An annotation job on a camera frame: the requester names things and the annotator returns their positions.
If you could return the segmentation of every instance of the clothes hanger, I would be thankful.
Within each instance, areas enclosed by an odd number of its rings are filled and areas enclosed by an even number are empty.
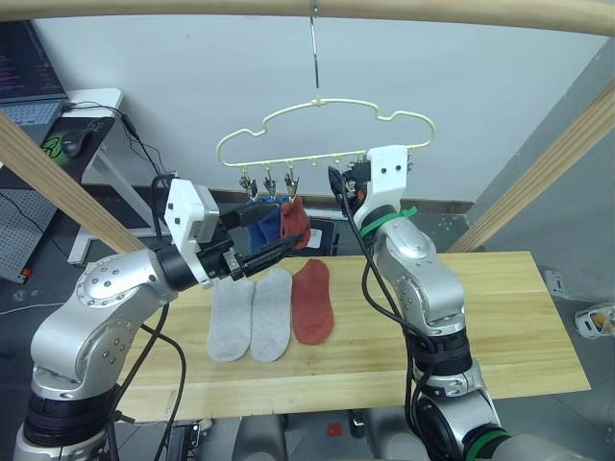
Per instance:
[[[302,160],[309,160],[312,165],[315,166],[317,160],[321,159],[321,158],[333,158],[334,161],[339,162],[341,158],[343,157],[347,157],[347,156],[356,156],[358,160],[361,160],[363,158],[363,156],[367,153],[367,149],[363,149],[363,150],[357,150],[357,151],[346,151],[346,152],[338,152],[338,153],[332,153],[332,154],[323,154],[323,155],[316,155],[316,156],[304,156],[304,157],[294,157],[294,158],[276,158],[273,160],[256,160],[256,161],[243,161],[243,162],[228,162],[226,160],[223,159],[222,157],[222,147],[231,139],[240,136],[244,133],[249,134],[252,137],[260,137],[263,136],[264,134],[269,132],[269,122],[271,122],[273,119],[280,117],[282,115],[285,115],[287,113],[296,111],[296,110],[301,110],[301,109],[306,109],[306,108],[314,108],[314,107],[323,107],[326,105],[336,105],[336,104],[344,104],[344,105],[354,105],[354,106],[363,106],[363,107],[367,107],[370,108],[374,111],[374,116],[377,120],[381,121],[381,122],[390,122],[391,120],[395,119],[398,116],[407,116],[410,118],[417,118],[419,120],[422,120],[423,122],[427,123],[430,127],[430,138],[417,143],[417,144],[408,144],[406,145],[407,149],[408,149],[408,153],[410,154],[414,149],[418,149],[421,147],[425,147],[427,145],[429,145],[434,139],[435,139],[435,124],[433,123],[433,121],[427,117],[426,115],[422,114],[422,113],[418,113],[418,112],[412,112],[409,110],[395,110],[391,115],[382,115],[381,114],[381,109],[378,105],[371,103],[369,101],[361,101],[358,99],[346,99],[346,98],[321,98],[320,97],[320,78],[319,78],[319,72],[318,72],[318,53],[316,50],[316,34],[314,32],[314,18],[317,17],[318,15],[318,2],[317,0],[312,0],[312,7],[313,7],[313,15],[311,15],[309,17],[309,24],[310,24],[310,30],[311,30],[311,40],[312,40],[312,51],[313,51],[313,58],[314,58],[314,74],[315,74],[315,79],[316,79],[316,99],[313,99],[309,102],[303,103],[303,104],[298,104],[295,106],[290,106],[288,108],[285,109],[280,109],[280,110],[276,110],[273,113],[270,113],[269,115],[267,115],[266,117],[264,117],[262,119],[261,122],[261,126],[262,129],[258,132],[254,132],[252,130],[250,130],[249,128],[242,128],[240,130],[237,130],[236,132],[232,132],[227,134],[226,136],[224,136],[222,139],[220,139],[220,141],[218,142],[218,144],[215,147],[215,152],[216,155],[218,157],[218,161],[220,161],[220,163],[222,163],[224,166],[228,166],[228,167],[236,167],[236,168],[247,168],[249,166],[264,166],[265,169],[269,169],[269,167],[273,164],[277,164],[277,163],[285,163],[287,166],[290,167],[290,165],[292,165],[293,162],[296,161],[302,161]]]

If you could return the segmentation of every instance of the gray sock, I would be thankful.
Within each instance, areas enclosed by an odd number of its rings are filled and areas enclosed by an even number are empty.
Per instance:
[[[216,362],[231,362],[250,346],[254,282],[226,277],[213,287],[208,354]]]
[[[291,292],[292,276],[279,267],[254,288],[250,352],[260,362],[273,362],[288,346]]]

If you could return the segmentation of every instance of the computer mouse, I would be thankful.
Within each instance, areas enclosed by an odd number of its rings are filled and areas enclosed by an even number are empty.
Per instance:
[[[69,158],[77,158],[86,149],[86,145],[91,138],[89,130],[73,130],[62,135],[61,149]]]

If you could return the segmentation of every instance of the black cable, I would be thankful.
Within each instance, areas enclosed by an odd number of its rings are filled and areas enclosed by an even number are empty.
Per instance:
[[[89,106],[86,107],[82,107],[80,106],[80,104],[89,104]],[[149,152],[146,149],[146,144],[144,144],[141,141],[140,136],[138,135],[138,132],[136,131],[136,127],[135,125],[133,125],[132,121],[130,120],[130,117],[128,116],[127,113],[122,112],[120,109],[114,108],[112,106],[105,106],[104,104],[99,104],[96,103],[94,101],[81,101],[79,103],[74,103],[74,104],[70,104],[66,107],[65,111],[69,111],[69,110],[73,110],[73,109],[78,109],[78,110],[87,110],[87,109],[107,109],[112,111],[114,114],[116,114],[118,116],[118,118],[120,119],[120,121],[122,122],[122,125],[124,127],[124,134],[126,135],[126,137],[128,137],[128,140],[130,142],[130,148],[131,151],[133,151],[138,157],[143,158],[141,155],[138,154],[138,152],[133,148],[133,138],[139,143],[139,145],[141,146],[141,149],[143,150],[143,153],[145,154],[145,156],[147,157],[147,160],[150,162],[150,164],[152,165],[152,168],[154,168],[154,171],[156,172],[156,174],[160,174],[160,170],[158,168],[158,166],[154,163],[154,161],[152,160]],[[164,166],[162,165],[162,159],[161,159],[161,154],[160,151],[156,148],[153,148],[155,151],[158,152],[158,156],[159,156],[159,160],[160,160],[160,167],[165,169]]]
[[[131,370],[126,375],[124,382],[117,390],[117,394],[115,394],[115,398],[113,399],[113,403],[111,404],[111,410],[109,414],[110,418],[109,422],[107,423],[107,442],[109,444],[109,454],[111,457],[111,461],[119,461],[117,439],[115,437],[115,410],[117,409],[117,405],[119,404],[119,402],[122,400],[122,397],[126,393],[128,386],[130,386],[131,382],[133,382],[136,372],[138,372],[138,369],[141,367],[141,365],[147,358],[147,355],[150,353],[150,350],[154,347],[154,343],[156,343],[156,340],[159,338],[160,332],[162,331],[162,327],[164,327],[164,322],[166,321],[168,313],[169,304],[167,303],[162,307],[160,318],[158,320],[156,328],[152,330],[152,335],[150,339],[147,341],[145,347],[143,348],[143,351],[141,351],[141,354],[136,359],[133,368],[131,368]]]
[[[143,143],[143,145],[145,147],[149,147],[150,149],[152,149],[154,152],[156,152],[156,154],[158,155],[158,164],[160,165],[160,168],[162,168],[162,171],[169,171],[166,166],[164,166],[164,162],[162,161],[162,153],[160,152],[160,149],[157,147],[152,146],[151,144],[148,144],[146,142]]]
[[[374,277],[376,278],[376,281],[378,282],[378,285],[380,286],[382,293],[386,297],[386,300],[390,304],[394,313],[384,309],[382,306],[376,303],[372,299],[372,297],[369,295],[369,291],[367,290],[367,272],[368,272],[367,267],[363,271],[363,277],[361,278],[361,287],[363,289],[363,296],[365,296],[365,299],[367,300],[367,302],[372,307],[374,307],[376,310],[378,310],[379,313],[397,322],[403,328],[408,329],[410,332],[412,332],[412,334],[418,336],[425,343],[425,346],[428,348],[430,352],[435,352],[435,347],[433,346],[433,343],[431,342],[430,338],[423,331],[409,324],[406,320],[402,318],[400,314],[400,310],[398,309],[397,305],[395,304],[395,301],[393,300],[393,297],[388,291],[388,288],[386,287],[386,284],[384,283],[384,280],[382,279],[382,276],[381,276],[380,271],[378,270],[378,267],[376,267],[376,263],[374,262],[374,259],[371,256],[371,251],[366,247],[365,243],[363,242],[362,237],[360,236],[357,225],[355,224],[355,220],[353,219],[353,213],[351,212],[350,205],[348,204],[348,197],[346,197],[345,193],[341,195],[343,197],[343,203],[346,208],[346,215],[348,216],[348,222],[350,224],[351,229],[353,230],[353,233],[355,234],[355,237],[357,238],[358,245],[361,248],[363,255],[365,256],[365,259],[367,261],[367,266],[369,266],[369,269],[372,270],[372,273],[374,274]]]
[[[421,340],[423,340],[423,342],[430,343],[431,342],[430,338],[425,333],[423,333],[423,331],[421,331],[420,329],[417,329],[414,325],[410,324],[405,319],[396,316],[392,312],[389,312],[384,307],[382,307],[380,304],[378,304],[378,303],[376,303],[374,301],[374,299],[370,295],[369,290],[367,288],[367,276],[369,274],[369,270],[370,270],[369,261],[365,261],[365,267],[363,268],[363,275],[361,277],[361,290],[363,291],[363,297],[365,298],[365,300],[372,307],[374,307],[376,310],[378,310],[380,314],[383,314],[386,317],[388,317],[389,319],[391,319],[392,321],[397,322],[398,324],[400,324],[400,326],[402,327],[403,330],[409,330],[415,336],[420,337]]]
[[[340,195],[342,196],[342,202],[344,204],[344,207],[346,208],[346,215],[348,217],[348,222],[350,224],[350,227],[353,230],[353,234],[357,238],[358,245],[361,248],[361,251],[363,252],[365,259],[366,259],[365,268],[363,269],[363,275],[361,277],[361,289],[363,291],[363,296],[365,297],[367,302],[372,307],[374,307],[377,311],[379,311],[381,314],[384,314],[386,317],[390,318],[391,320],[394,320],[395,322],[400,324],[400,326],[402,327],[402,332],[406,340],[406,356],[407,356],[405,411],[408,414],[406,414],[406,419],[409,420],[408,425],[412,428],[412,430],[414,430],[415,433],[419,436],[419,438],[423,442],[425,442],[426,440],[425,436],[423,434],[423,431],[421,430],[420,425],[418,424],[416,407],[417,407],[418,399],[419,399],[422,389],[425,387],[425,384],[430,379],[430,377],[433,375],[433,372],[435,370],[435,364],[431,364],[426,369],[426,371],[423,373],[419,381],[416,383],[414,390],[411,391],[411,381],[414,379],[414,373],[413,373],[413,360],[412,360],[412,339],[409,337],[409,335],[414,334],[415,336],[420,338],[431,353],[435,352],[435,346],[433,345],[430,338],[423,331],[420,331],[415,326],[409,324],[401,317],[400,311],[397,308],[397,305],[395,304],[395,301],[393,300],[390,292],[388,291],[388,288],[384,284],[384,281],[381,277],[378,267],[376,267],[376,264],[374,263],[374,259],[372,258],[371,247],[368,248],[363,242],[362,237],[360,236],[357,225],[355,224],[355,220],[353,219],[353,213],[351,212],[350,204],[348,203],[348,197],[346,196],[345,191],[342,191]],[[367,276],[369,273],[369,269],[372,270],[372,273],[374,274],[374,277],[376,278],[382,290],[382,293],[384,294],[389,304],[391,305],[393,312],[390,312],[384,309],[381,305],[376,303],[374,299],[370,296],[369,290],[367,287]]]
[[[27,219],[28,221],[30,221],[32,224],[34,224],[36,226],[36,228],[40,231],[40,233],[42,233],[43,235],[45,234],[45,229],[43,229],[34,219],[32,219],[30,216],[28,216],[26,213],[24,213],[21,209],[21,207],[11,198],[7,197],[6,195],[4,195],[2,192],[0,192],[0,197],[2,197],[3,199],[5,199],[7,202],[11,203],[11,205],[13,205],[15,207],[15,209],[17,210],[17,212],[23,216],[25,219]],[[53,237],[49,237],[49,241],[51,243],[53,243],[54,247],[56,247],[58,249],[58,251],[60,253],[62,253],[62,255],[65,258],[68,258],[68,254],[64,252],[64,250],[60,247],[60,245],[58,245],[58,242],[56,242]]]
[[[154,331],[146,325],[142,325],[141,328],[143,328],[145,331],[147,331],[150,334],[154,333]],[[171,416],[169,417],[169,421],[166,424],[166,429],[164,430],[164,433],[162,434],[162,438],[160,439],[160,444],[158,446],[158,450],[156,451],[156,456],[154,457],[154,461],[159,460],[160,456],[162,455],[162,449],[166,446],[166,444],[168,444],[168,439],[171,435],[171,427],[173,426],[173,423],[175,422],[175,417],[177,416],[177,411],[180,407],[180,402],[182,401],[182,394],[184,393],[184,385],[185,385],[185,372],[187,368],[186,361],[185,361],[185,354],[184,354],[184,351],[182,350],[182,346],[180,346],[175,340],[169,338],[168,336],[164,334],[160,334],[160,339],[170,344],[177,351],[177,354],[180,357],[180,361],[182,362],[182,376],[180,377],[180,386],[177,390],[177,397],[175,398],[173,410],[171,411]]]

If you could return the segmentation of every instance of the blue sock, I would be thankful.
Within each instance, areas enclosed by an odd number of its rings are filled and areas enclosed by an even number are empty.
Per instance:
[[[250,253],[255,255],[260,251],[260,247],[267,243],[267,239],[260,230],[258,223],[250,224],[249,226],[246,226],[246,228],[248,229],[248,234],[250,235]]]
[[[259,198],[259,202],[265,203],[273,203],[281,206],[283,203],[288,201],[288,197],[283,197],[281,199],[272,199],[271,197]],[[260,231],[264,235],[264,238],[267,243],[275,242],[280,240],[280,225],[281,225],[281,209],[277,207],[273,211],[271,211],[267,216],[258,221],[258,227]]]

